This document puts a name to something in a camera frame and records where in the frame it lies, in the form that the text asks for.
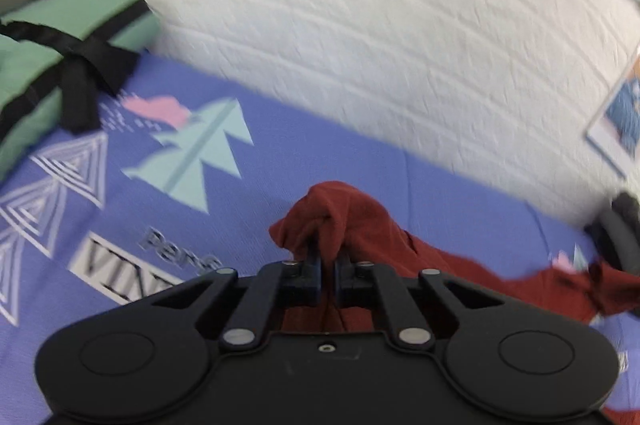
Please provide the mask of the dark red pants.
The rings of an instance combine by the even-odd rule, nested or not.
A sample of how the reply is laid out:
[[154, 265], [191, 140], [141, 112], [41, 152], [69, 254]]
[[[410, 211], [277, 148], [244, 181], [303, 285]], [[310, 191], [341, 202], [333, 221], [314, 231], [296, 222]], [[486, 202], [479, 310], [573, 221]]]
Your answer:
[[311, 187], [269, 233], [297, 260], [318, 251], [326, 268], [348, 256], [386, 263], [406, 278], [438, 269], [581, 323], [596, 315], [617, 315], [639, 301], [638, 280], [604, 263], [582, 272], [547, 267], [514, 280], [500, 277], [475, 260], [420, 240], [398, 226], [377, 200], [344, 182]]

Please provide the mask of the dark grey folded clothes stack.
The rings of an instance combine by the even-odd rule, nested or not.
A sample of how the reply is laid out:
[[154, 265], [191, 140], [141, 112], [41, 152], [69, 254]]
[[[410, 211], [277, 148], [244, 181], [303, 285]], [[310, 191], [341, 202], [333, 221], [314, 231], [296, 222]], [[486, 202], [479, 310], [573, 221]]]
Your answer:
[[623, 191], [585, 226], [599, 255], [613, 268], [639, 275], [639, 200]]

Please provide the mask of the purple patterned bed sheet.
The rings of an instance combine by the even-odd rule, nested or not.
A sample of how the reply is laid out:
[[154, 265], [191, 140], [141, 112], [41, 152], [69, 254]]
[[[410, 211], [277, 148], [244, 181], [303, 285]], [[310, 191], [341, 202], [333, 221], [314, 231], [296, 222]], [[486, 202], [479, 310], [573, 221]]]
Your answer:
[[[192, 116], [230, 118], [205, 164], [204, 210], [126, 169], [160, 151]], [[504, 278], [552, 263], [585, 268], [582, 231], [518, 199], [183, 64], [144, 56], [99, 132], [43, 139], [1, 187], [1, 419], [39, 424], [41, 343], [63, 325], [137, 301], [206, 268], [253, 275], [285, 257], [268, 230], [315, 184], [341, 180], [381, 202], [402, 228]]]

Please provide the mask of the blue picture wall poster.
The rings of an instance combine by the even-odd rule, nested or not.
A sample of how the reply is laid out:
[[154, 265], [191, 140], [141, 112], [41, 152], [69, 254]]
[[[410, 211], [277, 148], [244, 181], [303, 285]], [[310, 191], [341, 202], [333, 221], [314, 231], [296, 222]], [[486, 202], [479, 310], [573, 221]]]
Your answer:
[[586, 130], [586, 140], [616, 174], [639, 165], [639, 48]]

